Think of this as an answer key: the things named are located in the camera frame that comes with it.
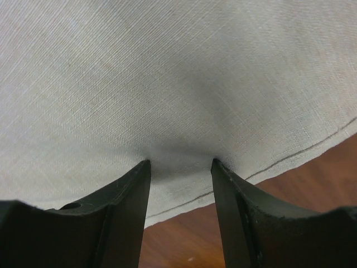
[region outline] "brown wooden surface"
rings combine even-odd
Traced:
[[[357,205],[357,135],[258,186],[283,200],[317,211]],[[214,204],[147,228],[139,268],[149,267],[224,268]]]

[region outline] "wooden table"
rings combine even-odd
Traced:
[[[357,135],[258,186],[283,200],[326,211],[357,205]],[[214,204],[144,231],[139,268],[224,268]]]

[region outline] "gray cloth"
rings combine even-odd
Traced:
[[[59,208],[151,159],[147,226],[357,132],[357,1],[0,2],[0,197]]]

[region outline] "wooden floor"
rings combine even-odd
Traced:
[[[357,205],[357,135],[258,186],[283,200],[321,212]],[[224,268],[214,204],[147,228],[139,268],[149,267]]]

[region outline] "beige fabric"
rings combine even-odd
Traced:
[[[58,208],[149,158],[147,225],[357,132],[357,2],[0,1],[0,197]]]

